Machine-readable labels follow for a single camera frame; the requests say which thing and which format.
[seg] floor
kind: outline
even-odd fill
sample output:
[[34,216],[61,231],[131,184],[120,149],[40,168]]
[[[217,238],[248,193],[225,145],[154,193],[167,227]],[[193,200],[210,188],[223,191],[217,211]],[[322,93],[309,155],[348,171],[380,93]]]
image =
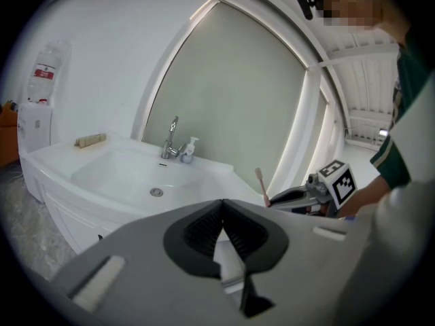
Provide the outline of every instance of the floor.
[[50,280],[75,256],[46,206],[27,191],[19,164],[0,169],[1,224],[19,260]]

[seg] white ceiling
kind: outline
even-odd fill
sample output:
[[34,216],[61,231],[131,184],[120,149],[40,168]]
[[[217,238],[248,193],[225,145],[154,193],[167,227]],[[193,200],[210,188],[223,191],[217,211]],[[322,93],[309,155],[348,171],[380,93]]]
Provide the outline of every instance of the white ceiling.
[[388,128],[393,110],[397,44],[380,30],[339,33],[325,26],[321,18],[305,20],[297,0],[281,2],[305,21],[328,55],[324,66],[331,74],[335,72],[332,78],[345,98],[341,102],[349,132],[347,141],[379,149],[383,141],[379,129]]

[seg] orange chair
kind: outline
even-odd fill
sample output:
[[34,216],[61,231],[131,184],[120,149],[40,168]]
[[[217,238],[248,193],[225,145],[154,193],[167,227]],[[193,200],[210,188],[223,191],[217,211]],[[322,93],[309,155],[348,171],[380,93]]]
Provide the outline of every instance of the orange chair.
[[11,110],[12,105],[12,102],[7,102],[0,113],[0,168],[19,159],[18,113]]

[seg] sink drain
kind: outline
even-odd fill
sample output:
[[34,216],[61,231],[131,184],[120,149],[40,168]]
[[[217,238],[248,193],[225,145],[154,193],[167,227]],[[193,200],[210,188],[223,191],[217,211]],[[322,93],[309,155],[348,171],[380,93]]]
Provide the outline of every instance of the sink drain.
[[153,188],[150,191],[150,193],[151,193],[151,195],[153,197],[161,197],[161,196],[163,196],[163,191],[160,188]]

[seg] green sleeve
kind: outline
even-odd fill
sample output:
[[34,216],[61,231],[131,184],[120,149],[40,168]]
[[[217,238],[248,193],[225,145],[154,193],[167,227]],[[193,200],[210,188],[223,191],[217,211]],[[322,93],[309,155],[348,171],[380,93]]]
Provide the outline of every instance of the green sleeve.
[[379,151],[370,160],[389,188],[406,185],[410,181],[408,170],[396,145],[387,137]]

